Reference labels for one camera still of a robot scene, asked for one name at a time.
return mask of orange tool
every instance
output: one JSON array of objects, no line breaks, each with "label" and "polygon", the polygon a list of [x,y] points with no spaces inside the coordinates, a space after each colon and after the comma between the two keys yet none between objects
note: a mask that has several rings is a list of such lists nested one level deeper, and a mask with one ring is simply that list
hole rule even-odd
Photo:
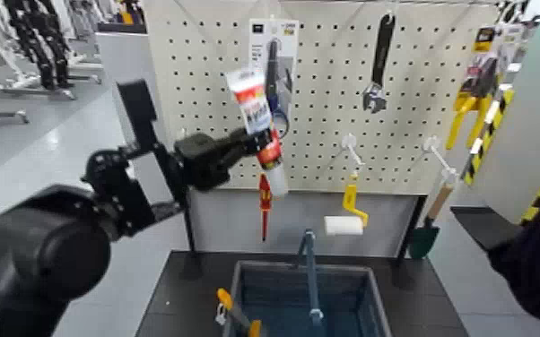
[{"label": "orange tool", "polygon": [[262,211],[262,241],[266,241],[268,232],[268,212],[272,208],[272,193],[266,175],[259,176],[259,209]]}]

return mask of gray bin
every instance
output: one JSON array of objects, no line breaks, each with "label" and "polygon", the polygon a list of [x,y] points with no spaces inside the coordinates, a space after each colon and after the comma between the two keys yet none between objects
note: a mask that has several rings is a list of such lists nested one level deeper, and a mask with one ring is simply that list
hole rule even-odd
[{"label": "gray bin", "polygon": [[[317,265],[322,329],[309,318],[307,268],[238,261],[231,295],[250,319],[261,319],[268,337],[391,337],[370,268]],[[222,337],[246,336],[229,318]]]}]

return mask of red label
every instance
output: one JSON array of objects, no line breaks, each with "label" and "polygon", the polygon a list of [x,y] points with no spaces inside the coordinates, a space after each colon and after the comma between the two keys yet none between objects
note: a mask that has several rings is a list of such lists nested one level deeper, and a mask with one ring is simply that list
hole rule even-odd
[{"label": "red label", "polygon": [[234,95],[237,97],[238,103],[243,103],[264,95],[264,86],[251,87],[244,91],[235,92]]},{"label": "red label", "polygon": [[257,160],[262,166],[270,164],[281,156],[281,143],[278,139],[278,131],[272,130],[272,142],[269,143],[262,151],[257,153]]}]

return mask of yellow tool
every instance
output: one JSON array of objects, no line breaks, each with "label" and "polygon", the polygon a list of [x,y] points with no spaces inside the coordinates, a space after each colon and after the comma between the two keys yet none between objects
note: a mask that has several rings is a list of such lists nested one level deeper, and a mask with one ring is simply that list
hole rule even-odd
[{"label": "yellow tool", "polygon": [[477,110],[477,119],[473,130],[466,139],[466,147],[470,148],[475,142],[475,138],[482,132],[485,115],[492,103],[492,89],[496,86],[496,58],[487,59],[481,67],[477,67],[479,73],[475,78],[468,79],[463,83],[454,103],[457,114],[450,127],[450,136],[446,142],[446,149],[450,150],[457,141],[458,131],[463,124],[465,114],[469,111]]},{"label": "yellow tool", "polygon": [[356,194],[358,192],[356,181],[358,180],[358,173],[353,172],[350,175],[350,179],[352,182],[345,187],[343,207],[346,211],[358,215],[362,219],[362,226],[366,227],[369,222],[369,214],[356,210]]},{"label": "yellow tool", "polygon": [[243,314],[243,311],[240,309],[239,305],[232,301],[231,294],[226,291],[224,288],[219,288],[217,291],[217,296],[220,302],[224,305],[226,310],[231,314],[232,318],[242,325],[248,332],[248,337],[267,337],[266,330],[262,328],[262,321],[254,320],[249,321],[249,319]]}]

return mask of paint roller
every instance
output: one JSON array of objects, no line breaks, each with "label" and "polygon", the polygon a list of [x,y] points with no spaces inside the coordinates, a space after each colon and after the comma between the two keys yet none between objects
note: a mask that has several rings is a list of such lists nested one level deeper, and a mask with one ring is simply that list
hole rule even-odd
[{"label": "paint roller", "polygon": [[345,187],[342,206],[353,216],[326,216],[325,232],[327,235],[362,235],[364,228],[369,222],[369,214],[356,209],[356,194],[358,187],[358,173],[350,175],[351,182]]}]

